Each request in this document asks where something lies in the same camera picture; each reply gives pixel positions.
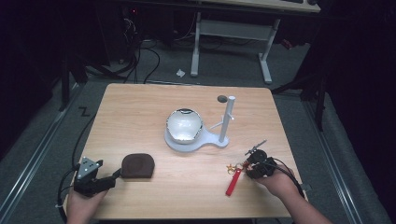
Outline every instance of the human hand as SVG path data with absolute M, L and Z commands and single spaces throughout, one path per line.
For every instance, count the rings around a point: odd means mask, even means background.
M 294 175 L 293 171 L 284 165 L 278 165 L 277 167 L 285 170 L 286 172 L 290 170 L 291 175 Z M 288 197 L 288 195 L 299 194 L 291 179 L 278 169 L 275 169 L 271 176 L 260 177 L 257 178 L 256 181 L 267 187 L 268 190 L 279 199 Z
M 89 223 L 99 203 L 105 198 L 107 192 L 108 190 L 105 190 L 89 198 L 70 189 L 66 207 L 67 223 Z

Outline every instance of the table leg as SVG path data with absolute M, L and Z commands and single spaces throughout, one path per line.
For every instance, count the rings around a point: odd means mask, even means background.
M 267 64 L 267 57 L 268 57 L 268 53 L 270 52 L 271 46 L 274 42 L 274 38 L 275 38 L 279 23 L 280 23 L 280 19 L 275 20 L 274 25 L 273 25 L 273 27 L 270 31 L 269 37 L 268 37 L 267 45 L 265 46 L 264 53 L 259 54 L 260 65 L 262 66 L 262 75 L 264 76 L 264 82 L 266 84 L 272 83 L 271 74 L 270 74 L 270 71 L 268 69 L 268 64 Z
M 195 25 L 195 45 L 194 52 L 192 53 L 191 62 L 191 76 L 198 77 L 198 65 L 199 65 L 199 37 L 201 34 L 201 12 L 197 12 L 197 22 Z

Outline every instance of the gray carpet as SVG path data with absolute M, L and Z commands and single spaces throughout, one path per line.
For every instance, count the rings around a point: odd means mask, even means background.
M 309 49 L 309 46 L 290 50 L 286 50 L 279 45 L 273 46 L 268 63 L 274 82 L 271 86 L 268 86 L 263 83 L 255 52 L 262 43 L 249 43 L 243 47 L 235 44 L 222 43 L 218 46 L 217 43 L 203 43 L 198 77 L 189 76 L 192 50 L 189 43 L 189 41 L 180 42 L 179 45 L 175 45 L 171 49 L 157 43 L 152 49 L 160 55 L 160 65 L 149 77 L 148 82 L 274 89 L 293 79 L 306 51 Z M 153 45 L 154 42 L 144 44 L 146 47 Z M 143 81 L 157 62 L 158 59 L 153 52 L 146 49 L 141 50 L 141 58 L 137 66 L 139 83 Z M 120 65 L 115 64 L 111 69 L 117 69 L 118 66 Z M 176 76 L 178 69 L 185 71 L 186 75 L 184 77 Z M 130 76 L 129 83 L 134 82 L 133 76 Z M 91 76 L 90 81 L 84 87 L 79 87 L 73 91 L 77 92 L 76 100 L 64 113 L 60 128 L 53 135 L 46 155 L 35 171 L 33 178 L 29 180 L 25 192 L 20 198 L 16 199 L 18 203 L 15 204 L 15 208 L 10 209 L 7 223 L 62 223 L 55 208 L 59 182 L 62 175 L 71 166 L 72 150 L 81 131 L 97 111 L 106 85 L 110 82 L 114 82 L 114 80 Z M 2 179 L 0 202 L 6 200 L 18 177 L 22 175 L 24 167 L 39 147 L 48 127 L 56 118 L 59 118 L 60 85 L 53 92 L 54 97 L 35 115 L 19 141 L 0 162 L 0 177 Z M 309 201 L 334 223 L 349 223 L 342 201 L 325 164 L 316 127 L 312 125 L 311 118 L 297 93 L 298 91 L 287 91 L 275 95 L 275 100 L 302 180 L 312 187 L 312 190 L 307 192 L 307 196 Z M 370 181 L 353 152 L 342 124 L 332 108 L 329 97 L 326 99 L 323 127 L 323 134 L 350 188 L 362 222 L 390 223 L 382 205 L 375 197 Z M 76 160 L 81 155 L 89 130 L 83 134 L 78 144 Z M 257 222 L 291 223 L 291 219 L 260 218 Z

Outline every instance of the white desk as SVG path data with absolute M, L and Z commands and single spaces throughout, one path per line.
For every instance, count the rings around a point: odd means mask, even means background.
M 320 8 L 315 5 L 303 3 L 292 3 L 280 0 L 201 0 L 208 3 L 231 4 L 244 7 L 264 7 L 276 10 L 290 10 L 299 12 L 320 12 Z M 267 57 L 276 36 L 276 31 L 280 19 L 274 21 L 272 26 L 253 25 L 246 23 L 236 23 L 227 21 L 202 20 L 201 13 L 197 13 L 195 44 L 192 53 L 191 76 L 197 77 L 199 70 L 199 41 L 201 35 L 217 35 L 232 38 L 254 39 L 266 41 L 266 45 L 262 53 L 259 53 L 259 62 L 262 67 L 262 75 L 266 84 L 271 84 L 271 74 L 268 69 Z

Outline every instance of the red handle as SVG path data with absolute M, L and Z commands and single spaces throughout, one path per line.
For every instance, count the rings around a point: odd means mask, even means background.
M 231 181 L 230 186 L 228 187 L 227 191 L 225 191 L 225 194 L 227 196 L 231 196 L 231 194 L 233 193 L 233 189 L 235 188 L 236 181 L 238 180 L 241 172 L 242 172 L 242 170 L 240 168 L 236 168 L 235 174 L 233 175 L 233 180 Z

